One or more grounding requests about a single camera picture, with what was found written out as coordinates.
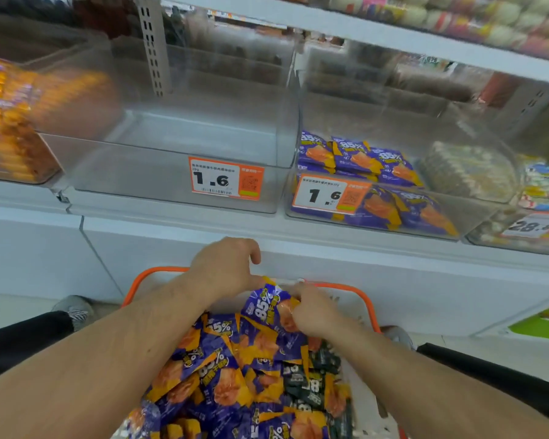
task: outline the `floor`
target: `floor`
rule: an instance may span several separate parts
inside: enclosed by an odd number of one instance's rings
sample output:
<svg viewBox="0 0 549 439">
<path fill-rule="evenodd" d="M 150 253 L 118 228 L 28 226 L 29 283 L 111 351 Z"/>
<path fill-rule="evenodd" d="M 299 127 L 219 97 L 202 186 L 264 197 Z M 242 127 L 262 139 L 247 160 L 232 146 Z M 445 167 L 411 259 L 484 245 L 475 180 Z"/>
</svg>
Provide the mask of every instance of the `floor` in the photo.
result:
<svg viewBox="0 0 549 439">
<path fill-rule="evenodd" d="M 51 310 L 54 300 L 0 295 L 0 328 Z M 100 317 L 115 305 L 95 305 Z M 417 345 L 426 342 L 451 348 L 549 381 L 549 342 L 504 337 L 448 337 L 411 333 Z"/>
</svg>

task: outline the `gray shoe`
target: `gray shoe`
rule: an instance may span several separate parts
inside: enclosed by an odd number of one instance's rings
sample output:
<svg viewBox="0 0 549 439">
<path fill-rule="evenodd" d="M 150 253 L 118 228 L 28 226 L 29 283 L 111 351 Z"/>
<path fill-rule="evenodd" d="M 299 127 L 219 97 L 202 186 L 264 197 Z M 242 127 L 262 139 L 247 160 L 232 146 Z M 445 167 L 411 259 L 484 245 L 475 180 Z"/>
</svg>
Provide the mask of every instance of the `gray shoe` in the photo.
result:
<svg viewBox="0 0 549 439">
<path fill-rule="evenodd" d="M 96 321 L 97 317 L 89 302 L 79 295 L 68 295 L 65 299 L 57 302 L 51 311 L 65 311 L 71 317 L 73 331 L 80 331 L 81 328 Z"/>
</svg>

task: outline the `price tag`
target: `price tag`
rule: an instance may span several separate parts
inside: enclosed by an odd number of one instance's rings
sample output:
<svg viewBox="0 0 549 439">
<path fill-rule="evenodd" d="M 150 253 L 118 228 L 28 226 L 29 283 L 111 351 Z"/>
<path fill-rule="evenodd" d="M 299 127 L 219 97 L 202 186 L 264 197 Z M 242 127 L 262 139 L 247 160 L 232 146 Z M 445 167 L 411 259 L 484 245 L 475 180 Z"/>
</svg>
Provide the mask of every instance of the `price tag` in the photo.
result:
<svg viewBox="0 0 549 439">
<path fill-rule="evenodd" d="M 506 237 L 549 237 L 549 212 L 534 212 L 515 221 L 502 233 Z"/>
<path fill-rule="evenodd" d="M 189 169 L 193 192 L 260 199 L 264 168 L 189 157 Z"/>
<path fill-rule="evenodd" d="M 372 183 L 365 181 L 301 174 L 293 206 L 354 214 L 371 185 Z"/>
</svg>

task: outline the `upper shelf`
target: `upper shelf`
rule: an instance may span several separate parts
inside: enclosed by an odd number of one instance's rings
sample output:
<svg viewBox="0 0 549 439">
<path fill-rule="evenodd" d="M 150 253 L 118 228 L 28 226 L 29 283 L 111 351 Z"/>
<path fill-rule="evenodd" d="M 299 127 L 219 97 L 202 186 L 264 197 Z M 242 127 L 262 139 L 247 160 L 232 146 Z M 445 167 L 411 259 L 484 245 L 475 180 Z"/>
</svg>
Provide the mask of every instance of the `upper shelf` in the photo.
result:
<svg viewBox="0 0 549 439">
<path fill-rule="evenodd" d="M 549 60 L 281 0 L 170 0 L 549 82 Z"/>
</svg>

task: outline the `shopping basket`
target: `shopping basket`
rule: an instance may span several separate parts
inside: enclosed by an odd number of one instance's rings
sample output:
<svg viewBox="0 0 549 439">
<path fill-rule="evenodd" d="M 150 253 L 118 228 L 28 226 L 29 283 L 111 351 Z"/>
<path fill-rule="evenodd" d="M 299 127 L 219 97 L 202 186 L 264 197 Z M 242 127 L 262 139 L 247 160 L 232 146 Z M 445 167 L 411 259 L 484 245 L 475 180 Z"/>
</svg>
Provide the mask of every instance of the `shopping basket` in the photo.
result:
<svg viewBox="0 0 549 439">
<path fill-rule="evenodd" d="M 148 291 L 167 283 L 175 276 L 188 271 L 188 269 L 178 266 L 160 266 L 147 269 L 134 280 L 122 306 L 130 304 L 136 294 L 146 294 Z M 357 319 L 360 323 L 371 327 L 376 332 L 381 332 L 376 321 L 374 305 L 372 305 L 372 302 L 362 290 L 339 283 L 317 283 L 311 281 L 309 283 L 324 289 L 344 314 Z M 283 288 L 285 287 L 283 281 L 279 285 L 282 285 Z M 210 308 L 210 311 L 216 314 L 240 312 L 249 294 L 242 293 L 233 298 L 220 300 Z M 343 379 L 350 384 L 352 389 L 352 404 L 355 418 L 354 437 L 365 438 L 369 436 L 374 439 L 406 438 L 391 416 L 385 419 L 381 417 L 374 394 L 358 377 L 350 364 L 344 360 L 342 361 L 342 373 Z"/>
</svg>

